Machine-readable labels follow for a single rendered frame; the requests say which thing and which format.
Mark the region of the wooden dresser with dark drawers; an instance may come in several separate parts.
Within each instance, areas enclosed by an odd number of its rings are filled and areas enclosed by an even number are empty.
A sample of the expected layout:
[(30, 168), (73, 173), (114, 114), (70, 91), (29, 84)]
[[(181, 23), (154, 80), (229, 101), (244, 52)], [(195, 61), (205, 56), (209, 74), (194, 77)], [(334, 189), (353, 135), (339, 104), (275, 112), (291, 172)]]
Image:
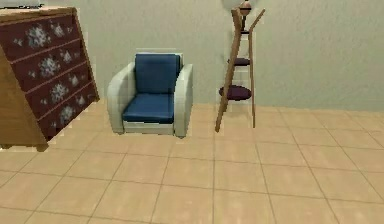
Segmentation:
[(0, 10), (0, 148), (42, 152), (98, 100), (74, 7)]

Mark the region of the wooden tripod floor lamp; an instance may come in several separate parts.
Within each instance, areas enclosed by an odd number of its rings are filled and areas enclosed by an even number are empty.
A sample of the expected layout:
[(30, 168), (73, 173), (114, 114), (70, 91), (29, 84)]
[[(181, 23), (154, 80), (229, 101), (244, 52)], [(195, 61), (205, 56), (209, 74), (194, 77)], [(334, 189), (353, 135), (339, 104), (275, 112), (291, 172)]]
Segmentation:
[[(252, 127), (256, 126), (256, 106), (255, 106), (255, 79), (254, 79), (254, 54), (253, 54), (253, 31), (258, 22), (263, 17), (266, 9), (262, 9), (249, 27), (246, 26), (247, 16), (252, 11), (251, 0), (242, 0), (231, 8), (232, 21), (234, 25), (234, 37), (231, 45), (229, 58), (227, 59), (227, 71), (224, 85), (219, 89), (221, 96), (218, 114), (215, 122), (215, 131), (219, 132), (222, 118), (227, 111), (229, 101), (251, 100)], [(248, 57), (239, 56), (242, 37), (247, 37)], [(235, 69), (237, 67), (247, 67), (250, 78), (250, 87), (246, 88), (233, 84)]]

